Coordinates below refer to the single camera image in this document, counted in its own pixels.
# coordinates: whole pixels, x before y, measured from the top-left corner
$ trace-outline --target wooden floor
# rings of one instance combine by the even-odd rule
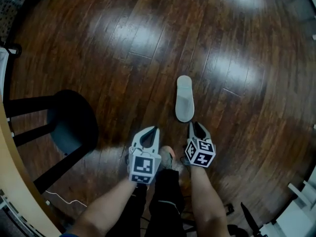
[[[15,38],[23,53],[14,64],[10,98],[75,90],[91,104],[100,129],[97,149],[49,190],[91,203],[126,175],[123,156],[133,135],[150,125],[159,126],[161,145],[172,146],[180,158],[187,124],[174,114],[176,79],[189,75],[194,120],[209,129],[217,148],[207,170],[210,180],[223,202],[235,206],[229,223],[248,229],[240,202],[258,225],[272,220],[291,198],[287,184],[300,185],[315,163],[316,49],[305,30],[314,12],[301,3],[309,5],[41,1]],[[13,118],[12,124],[19,134],[45,122],[46,113],[39,112]],[[33,180],[63,157],[49,135],[18,150]],[[180,162],[177,167],[187,196],[189,174]],[[74,218],[84,209],[44,196]]]

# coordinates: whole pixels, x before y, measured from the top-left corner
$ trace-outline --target pant leg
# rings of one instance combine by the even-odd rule
[[[143,215],[146,203],[147,186],[140,184],[129,198],[125,209],[117,223],[107,233],[107,237],[140,236],[140,217]]]
[[[156,176],[155,194],[149,206],[151,220],[145,236],[186,236],[181,220],[183,209],[179,172],[171,169],[159,172]]]

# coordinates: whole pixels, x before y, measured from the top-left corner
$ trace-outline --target foot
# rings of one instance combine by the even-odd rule
[[[163,169],[172,169],[172,161],[176,157],[173,149],[169,146],[163,146],[159,149],[159,154],[161,156],[161,163],[158,171]]]

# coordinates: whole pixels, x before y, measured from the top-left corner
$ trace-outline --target person's right arm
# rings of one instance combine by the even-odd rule
[[[229,237],[224,205],[204,168],[191,166],[192,208],[199,237]]]

